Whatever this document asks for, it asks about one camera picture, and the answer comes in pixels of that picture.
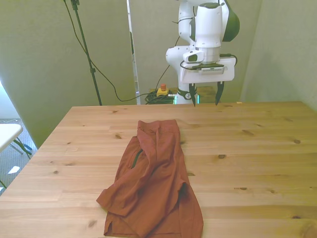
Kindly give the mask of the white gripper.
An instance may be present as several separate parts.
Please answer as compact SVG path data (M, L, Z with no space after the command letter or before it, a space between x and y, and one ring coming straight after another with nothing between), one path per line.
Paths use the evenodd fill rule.
M232 81L235 76L235 57L220 58L217 65L206 67L198 65L198 68L191 69L189 63L182 64L179 72L179 82L189 84L189 93L194 107L196 106L197 88L194 83L217 83L215 105L220 102L224 90L224 81Z

